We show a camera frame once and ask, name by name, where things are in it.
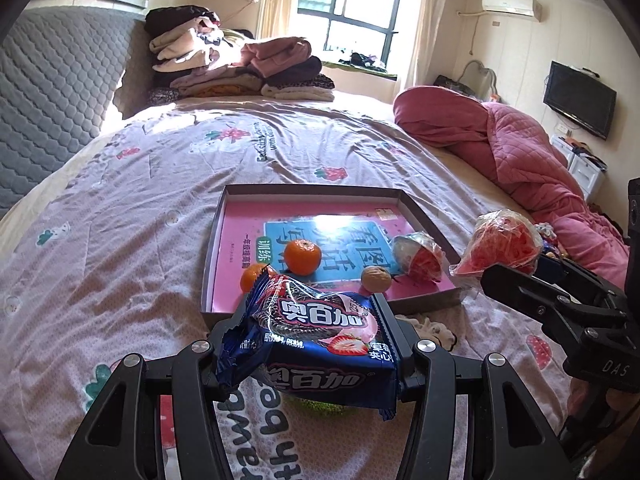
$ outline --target pink book cover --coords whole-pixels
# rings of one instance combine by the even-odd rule
[[[216,272],[208,312],[233,312],[242,298],[240,278],[252,263],[270,264],[278,272],[286,265],[285,245],[296,238],[316,243],[322,262],[309,276],[291,276],[326,292],[369,293],[360,285],[367,266],[400,274],[391,253],[393,237],[414,232],[395,205],[372,203],[229,201],[222,217]],[[385,293],[388,301],[454,289],[447,276],[438,283],[416,283],[397,276]]]

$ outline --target gray quilted mattress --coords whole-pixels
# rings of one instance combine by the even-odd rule
[[[112,103],[124,118],[145,107],[153,71],[142,19],[47,7],[15,22],[0,45],[0,218],[98,136]]]

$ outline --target walnut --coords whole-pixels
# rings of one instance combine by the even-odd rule
[[[369,292],[386,292],[391,286],[391,274],[384,267],[365,267],[360,275],[362,286]]]

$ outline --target white wall socket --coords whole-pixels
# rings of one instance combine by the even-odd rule
[[[564,123],[556,124],[556,132],[564,136],[571,137],[571,130]]]

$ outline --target television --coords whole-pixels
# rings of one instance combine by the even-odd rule
[[[609,135],[616,91],[596,78],[552,61],[544,101],[593,135],[602,139]]]

